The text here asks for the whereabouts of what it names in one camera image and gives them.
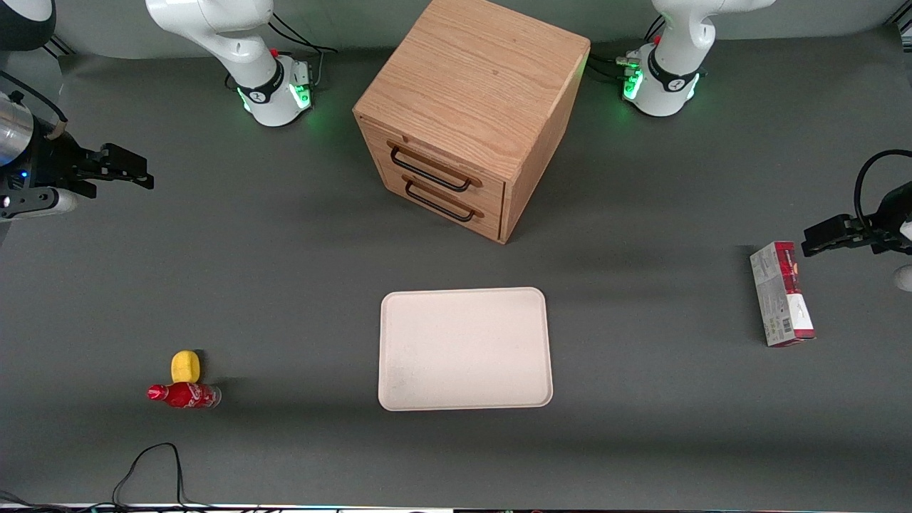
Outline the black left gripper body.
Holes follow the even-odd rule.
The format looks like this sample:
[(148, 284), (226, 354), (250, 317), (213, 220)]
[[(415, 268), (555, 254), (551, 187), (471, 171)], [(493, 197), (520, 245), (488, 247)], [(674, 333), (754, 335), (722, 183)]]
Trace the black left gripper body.
[(889, 192), (871, 214), (871, 230), (876, 235), (872, 253), (911, 254), (910, 219), (911, 182), (907, 182)]

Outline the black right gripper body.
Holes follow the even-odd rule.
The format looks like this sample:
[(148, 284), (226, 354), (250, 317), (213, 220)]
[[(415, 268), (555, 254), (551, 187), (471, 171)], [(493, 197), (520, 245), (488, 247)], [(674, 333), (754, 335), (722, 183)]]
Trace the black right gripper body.
[(89, 162), (89, 152), (68, 135), (47, 140), (33, 134), (2, 133), (2, 210), (72, 211), (79, 199), (97, 191), (75, 191), (76, 172)]

